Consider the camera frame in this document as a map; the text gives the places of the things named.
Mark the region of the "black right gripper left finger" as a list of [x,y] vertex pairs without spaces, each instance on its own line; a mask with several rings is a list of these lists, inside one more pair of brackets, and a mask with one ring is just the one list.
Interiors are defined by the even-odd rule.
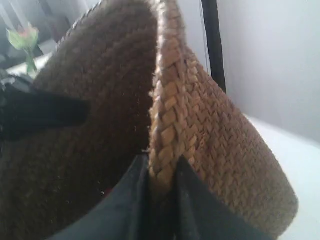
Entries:
[[149,227],[148,157],[138,155],[110,194],[53,240],[145,240]]

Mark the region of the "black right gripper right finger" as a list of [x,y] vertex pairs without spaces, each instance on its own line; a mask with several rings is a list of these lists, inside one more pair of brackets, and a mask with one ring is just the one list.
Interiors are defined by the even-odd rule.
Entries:
[[178,240],[269,240],[220,202],[181,156],[174,178]]

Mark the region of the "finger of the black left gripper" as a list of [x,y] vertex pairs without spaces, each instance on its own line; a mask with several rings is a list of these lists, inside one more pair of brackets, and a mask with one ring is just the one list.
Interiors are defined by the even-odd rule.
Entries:
[[83,125],[90,108],[85,100],[7,83],[0,89],[0,139],[21,140],[45,130]]

